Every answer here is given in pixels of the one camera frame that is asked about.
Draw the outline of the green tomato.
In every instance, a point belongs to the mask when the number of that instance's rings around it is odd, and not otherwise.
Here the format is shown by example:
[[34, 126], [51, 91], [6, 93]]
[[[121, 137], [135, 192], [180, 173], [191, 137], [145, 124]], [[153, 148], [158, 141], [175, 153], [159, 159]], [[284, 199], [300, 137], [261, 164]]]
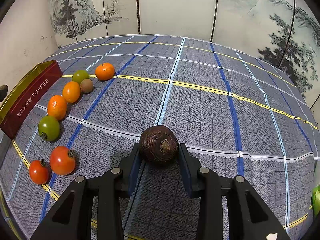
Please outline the green tomato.
[[84, 79], [89, 79], [89, 74], [85, 70], [77, 70], [73, 75], [72, 75], [72, 81], [78, 83], [79, 85]]
[[46, 115], [38, 124], [38, 133], [42, 141], [54, 141], [60, 134], [60, 124], [53, 116]]

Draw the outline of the red tomato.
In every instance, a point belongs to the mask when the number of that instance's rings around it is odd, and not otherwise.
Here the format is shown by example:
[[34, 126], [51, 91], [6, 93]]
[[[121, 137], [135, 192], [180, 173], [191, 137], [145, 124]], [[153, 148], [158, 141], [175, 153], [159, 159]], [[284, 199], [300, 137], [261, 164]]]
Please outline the red tomato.
[[55, 174], [66, 176], [75, 169], [75, 150], [71, 150], [66, 146], [57, 146], [53, 149], [49, 162]]
[[49, 170], [43, 160], [33, 160], [29, 166], [29, 176], [37, 185], [46, 184], [49, 180]]

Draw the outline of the red gold toffee tin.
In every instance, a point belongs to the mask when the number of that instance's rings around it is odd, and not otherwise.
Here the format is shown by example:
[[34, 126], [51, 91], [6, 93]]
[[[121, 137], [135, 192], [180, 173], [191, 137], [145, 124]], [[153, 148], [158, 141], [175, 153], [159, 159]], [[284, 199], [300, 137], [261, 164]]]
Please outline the red gold toffee tin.
[[58, 62], [37, 64], [12, 89], [1, 105], [1, 130], [11, 140], [46, 91], [62, 76]]

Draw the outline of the blue plaid tablecloth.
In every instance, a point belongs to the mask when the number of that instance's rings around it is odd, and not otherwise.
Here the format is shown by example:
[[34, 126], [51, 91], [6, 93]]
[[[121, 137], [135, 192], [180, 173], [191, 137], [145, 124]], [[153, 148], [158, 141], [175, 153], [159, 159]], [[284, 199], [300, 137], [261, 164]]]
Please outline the blue plaid tablecloth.
[[[58, 62], [62, 76], [30, 111], [1, 165], [4, 217], [19, 238], [32, 236], [76, 176], [93, 178], [116, 167], [153, 125], [171, 129], [218, 175], [244, 176], [291, 239], [310, 229], [319, 126], [283, 71], [232, 48], [160, 35], [77, 42], [49, 59]], [[37, 126], [50, 97], [61, 95], [77, 70], [93, 76], [104, 62], [114, 65], [116, 76], [93, 78], [93, 92], [69, 107], [57, 141], [42, 141]], [[66, 176], [50, 167], [57, 146], [75, 150], [75, 169]], [[31, 180], [33, 160], [45, 162], [46, 184]]]

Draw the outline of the small brown kiwi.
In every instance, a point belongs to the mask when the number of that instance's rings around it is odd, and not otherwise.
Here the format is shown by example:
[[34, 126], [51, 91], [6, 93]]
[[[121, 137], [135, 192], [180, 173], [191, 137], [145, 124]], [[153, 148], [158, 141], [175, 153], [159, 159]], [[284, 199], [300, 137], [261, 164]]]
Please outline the small brown kiwi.
[[80, 89], [84, 94], [88, 94], [93, 90], [93, 82], [91, 79], [84, 79], [80, 83]]

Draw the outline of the upper red tomato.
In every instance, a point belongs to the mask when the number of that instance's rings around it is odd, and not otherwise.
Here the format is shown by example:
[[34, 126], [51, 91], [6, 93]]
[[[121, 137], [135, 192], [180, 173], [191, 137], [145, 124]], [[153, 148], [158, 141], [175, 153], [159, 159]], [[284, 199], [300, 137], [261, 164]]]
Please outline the upper red tomato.
[[66, 146], [57, 146], [53, 149], [49, 162], [55, 174], [66, 176], [75, 169], [75, 150], [71, 150]]

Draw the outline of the far orange mandarin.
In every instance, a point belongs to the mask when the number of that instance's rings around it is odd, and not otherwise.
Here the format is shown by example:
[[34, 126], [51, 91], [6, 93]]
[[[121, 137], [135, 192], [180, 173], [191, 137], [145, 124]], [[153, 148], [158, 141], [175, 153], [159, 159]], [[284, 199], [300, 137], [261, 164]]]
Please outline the far orange mandarin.
[[115, 75], [114, 66], [110, 63], [102, 63], [95, 69], [95, 76], [100, 81], [107, 81]]

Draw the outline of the large orange mandarin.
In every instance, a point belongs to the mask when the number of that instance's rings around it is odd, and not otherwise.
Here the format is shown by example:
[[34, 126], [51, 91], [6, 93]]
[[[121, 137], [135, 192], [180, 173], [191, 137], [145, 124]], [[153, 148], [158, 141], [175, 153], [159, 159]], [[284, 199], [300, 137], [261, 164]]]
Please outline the large orange mandarin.
[[67, 102], [60, 95], [54, 95], [48, 101], [47, 113], [60, 121], [65, 117], [67, 112]]

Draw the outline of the lower red tomato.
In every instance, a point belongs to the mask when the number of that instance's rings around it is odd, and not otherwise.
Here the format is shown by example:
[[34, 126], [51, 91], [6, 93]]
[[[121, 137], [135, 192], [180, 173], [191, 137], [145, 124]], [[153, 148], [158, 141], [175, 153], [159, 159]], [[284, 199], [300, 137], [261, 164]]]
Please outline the lower red tomato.
[[37, 185], [46, 184], [49, 180], [49, 170], [43, 160], [33, 160], [29, 166], [29, 176]]

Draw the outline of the green object at edge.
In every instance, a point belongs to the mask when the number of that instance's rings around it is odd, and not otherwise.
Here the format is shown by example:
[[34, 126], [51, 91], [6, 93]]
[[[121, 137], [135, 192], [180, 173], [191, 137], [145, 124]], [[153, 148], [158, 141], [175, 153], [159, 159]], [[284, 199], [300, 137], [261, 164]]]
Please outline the green object at edge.
[[312, 190], [312, 209], [313, 216], [316, 218], [320, 211], [320, 185], [317, 185]]

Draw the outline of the oval orange kumquat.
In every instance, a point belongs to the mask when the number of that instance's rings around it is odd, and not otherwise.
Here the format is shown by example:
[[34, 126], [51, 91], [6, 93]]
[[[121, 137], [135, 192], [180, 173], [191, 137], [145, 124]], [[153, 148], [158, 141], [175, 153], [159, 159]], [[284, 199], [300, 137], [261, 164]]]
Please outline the oval orange kumquat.
[[75, 81], [65, 84], [62, 90], [62, 96], [68, 103], [75, 103], [81, 95], [80, 85]]

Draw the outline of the painted folding screen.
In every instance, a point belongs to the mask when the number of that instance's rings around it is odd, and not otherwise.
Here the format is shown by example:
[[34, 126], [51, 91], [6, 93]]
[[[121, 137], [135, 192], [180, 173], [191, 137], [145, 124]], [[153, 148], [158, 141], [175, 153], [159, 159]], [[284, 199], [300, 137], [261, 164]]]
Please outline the painted folding screen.
[[319, 106], [319, 22], [303, 0], [48, 0], [58, 44], [134, 33], [232, 47], [286, 72]]

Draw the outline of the large dark water chestnut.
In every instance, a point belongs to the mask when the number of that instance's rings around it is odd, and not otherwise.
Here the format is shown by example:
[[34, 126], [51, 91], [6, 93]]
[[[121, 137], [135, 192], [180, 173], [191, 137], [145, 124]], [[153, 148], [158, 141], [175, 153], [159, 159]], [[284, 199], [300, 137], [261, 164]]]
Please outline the large dark water chestnut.
[[140, 136], [139, 155], [152, 166], [167, 166], [178, 155], [178, 140], [167, 126], [151, 126]]

